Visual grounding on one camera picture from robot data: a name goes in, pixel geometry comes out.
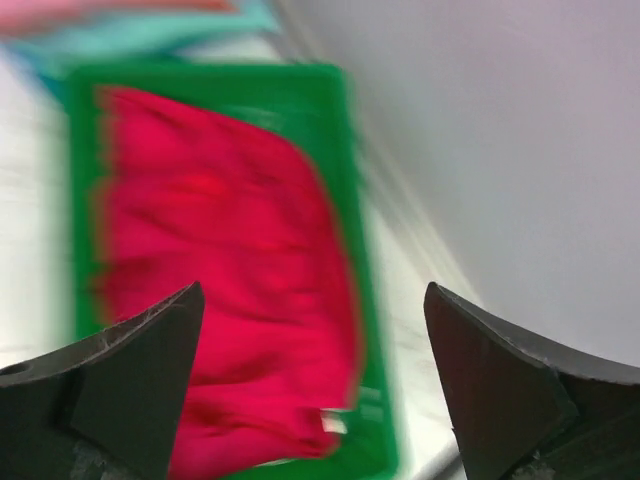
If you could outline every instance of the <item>green plastic bin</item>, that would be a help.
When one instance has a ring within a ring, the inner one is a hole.
[[[67,81],[71,127],[71,196],[76,339],[102,328],[87,286],[100,269],[92,242],[91,192],[105,174],[101,159],[99,87],[128,86],[236,117],[293,141],[324,177],[342,222],[355,267],[367,340],[367,364],[357,409],[347,414],[340,449],[322,460],[256,467],[236,480],[386,480],[398,467],[390,394],[352,152],[345,79],[324,65],[191,65],[136,63],[89,65]]]

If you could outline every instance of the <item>teal fabric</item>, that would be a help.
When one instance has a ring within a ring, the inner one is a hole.
[[[117,11],[51,33],[11,41],[8,46],[41,77],[58,79],[76,63],[157,56],[212,36],[278,31],[269,6],[237,2],[240,13]]]

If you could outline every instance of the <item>pink fabric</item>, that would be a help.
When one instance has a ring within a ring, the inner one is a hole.
[[[107,108],[110,268],[98,288],[111,318],[195,280],[206,297],[171,478],[326,455],[337,439],[322,409],[352,406],[362,345],[310,163],[277,135],[150,93],[112,90]]]
[[[232,12],[229,0],[0,0],[0,35],[22,35],[75,22],[107,8],[197,8]]]

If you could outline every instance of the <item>red cloth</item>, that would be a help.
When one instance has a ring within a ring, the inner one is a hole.
[[[328,454],[322,409],[352,406],[361,344],[318,176],[283,138],[224,115],[123,88],[107,110],[98,288],[111,318],[195,280],[206,297],[171,478]]]

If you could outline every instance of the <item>white wall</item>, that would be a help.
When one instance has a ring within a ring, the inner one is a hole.
[[[293,3],[484,304],[640,365],[640,2]]]

